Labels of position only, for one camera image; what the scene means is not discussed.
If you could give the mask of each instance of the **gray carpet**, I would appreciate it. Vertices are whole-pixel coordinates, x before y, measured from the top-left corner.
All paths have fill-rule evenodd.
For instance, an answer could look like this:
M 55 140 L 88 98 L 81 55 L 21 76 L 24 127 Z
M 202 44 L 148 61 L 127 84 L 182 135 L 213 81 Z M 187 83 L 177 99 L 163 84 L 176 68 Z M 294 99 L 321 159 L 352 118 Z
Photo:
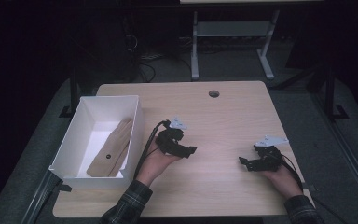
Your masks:
M 271 45 L 268 59 L 276 75 L 274 80 L 267 80 L 264 77 L 254 46 L 247 46 L 242 50 L 201 54 L 199 56 L 200 81 L 261 80 L 268 86 L 279 84 L 299 72 L 284 67 L 290 48 L 291 43 L 277 42 Z M 182 54 L 180 58 L 189 64 L 189 56 L 189 53 Z M 164 58 L 148 63 L 156 70 L 153 82 L 190 81 L 190 70 L 183 61 Z M 151 76 L 150 68 L 146 66 L 142 68 L 148 76 Z M 305 85 L 308 80 L 304 78 L 283 91 L 270 91 L 272 101 L 307 184 L 315 187 L 312 196 L 347 223 L 358 223 L 358 183 L 331 131 L 330 122 L 324 118 L 317 104 L 317 99 L 323 96 L 323 93 L 315 96 L 306 92 Z M 353 152 L 358 159 L 358 106 L 351 92 L 339 82 L 337 82 L 336 103 L 342 105 L 350 116 L 350 119 L 338 120 L 337 126 L 354 149 Z M 66 81 L 51 101 L 0 195 L 0 223 L 21 223 L 69 124 L 69 119 L 59 118 L 62 108 L 69 104 L 69 81 Z M 57 195 L 57 191 L 49 195 L 35 223 L 97 222 L 97 218 L 53 216 L 52 207 Z M 325 207 L 318 203 L 316 207 L 325 223 L 342 223 Z M 263 220 L 266 224 L 290 223 L 286 216 L 263 217 Z

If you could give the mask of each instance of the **person's left hand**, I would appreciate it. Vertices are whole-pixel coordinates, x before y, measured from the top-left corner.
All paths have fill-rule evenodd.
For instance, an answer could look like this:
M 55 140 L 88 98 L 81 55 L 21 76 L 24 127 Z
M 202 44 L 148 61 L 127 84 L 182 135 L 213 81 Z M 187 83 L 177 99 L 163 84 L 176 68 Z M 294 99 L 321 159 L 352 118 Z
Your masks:
M 152 182 L 159 175 L 161 175 L 171 163 L 182 159 L 173 155 L 165 155 L 158 148 L 158 145 L 155 141 L 156 138 L 154 138 L 152 143 L 150 144 L 150 147 L 147 150 L 148 156 L 146 157 L 141 169 L 139 170 L 138 175 L 135 178 L 136 180 L 142 182 L 148 187 L 150 187 Z

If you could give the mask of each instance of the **plaid sleeve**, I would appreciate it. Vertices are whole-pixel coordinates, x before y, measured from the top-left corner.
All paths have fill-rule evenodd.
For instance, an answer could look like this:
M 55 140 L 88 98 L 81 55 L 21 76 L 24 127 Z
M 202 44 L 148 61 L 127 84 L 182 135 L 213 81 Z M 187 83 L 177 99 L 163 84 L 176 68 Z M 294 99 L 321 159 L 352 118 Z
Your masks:
M 133 180 L 117 204 L 103 214 L 100 223 L 136 223 L 152 193 L 146 185 Z
M 310 203 L 310 199 L 304 195 L 290 198 L 286 201 L 284 207 L 293 224 L 324 224 L 324 221 Z

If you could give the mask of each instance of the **person's right hand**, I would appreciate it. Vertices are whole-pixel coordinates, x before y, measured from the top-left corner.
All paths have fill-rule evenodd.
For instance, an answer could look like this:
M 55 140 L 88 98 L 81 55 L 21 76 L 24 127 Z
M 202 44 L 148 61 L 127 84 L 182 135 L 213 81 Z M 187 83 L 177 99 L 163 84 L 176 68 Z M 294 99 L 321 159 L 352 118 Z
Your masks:
M 281 165 L 276 172 L 261 171 L 260 173 L 272 182 L 275 189 L 279 191 L 286 200 L 303 194 L 290 171 L 283 165 Z

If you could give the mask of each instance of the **dark background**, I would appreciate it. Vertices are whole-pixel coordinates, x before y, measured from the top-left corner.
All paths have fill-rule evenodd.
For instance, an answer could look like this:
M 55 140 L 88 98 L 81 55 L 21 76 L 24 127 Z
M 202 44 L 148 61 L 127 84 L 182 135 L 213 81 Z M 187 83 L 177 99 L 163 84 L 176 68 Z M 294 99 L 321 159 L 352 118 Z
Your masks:
M 117 3 L 113 2 L 98 1 L 94 6 L 111 7 Z M 174 5 L 178 1 L 149 1 L 147 5 L 161 2 Z M 122 36 L 128 32 L 122 26 L 122 14 L 78 10 L 84 3 L 93 7 L 88 1 L 76 0 L 0 1 L 0 191 L 54 93 L 71 74 L 78 74 L 82 94 L 92 94 L 93 88 L 105 82 L 131 82 L 137 75 L 134 59 L 121 48 L 125 45 Z M 284 25 L 278 25 L 275 38 L 296 38 L 288 65 L 307 68 L 317 62 L 328 64 L 358 102 L 358 1 L 326 1 L 306 15 L 290 9 L 286 12 L 280 17 L 279 24 Z M 186 28 L 192 21 L 191 12 L 142 13 L 132 16 L 129 24 L 135 25 L 131 32 L 149 44 L 163 45 L 172 37 L 191 34 Z M 293 19 L 298 16 L 304 20 Z M 170 23 L 177 27 L 161 31 Z M 106 51 L 102 46 L 109 39 L 115 39 L 116 44 Z M 106 61 L 92 60 L 76 43 L 88 46 Z M 74 66 L 84 62 L 94 63 L 95 70 L 84 72 L 81 66 Z

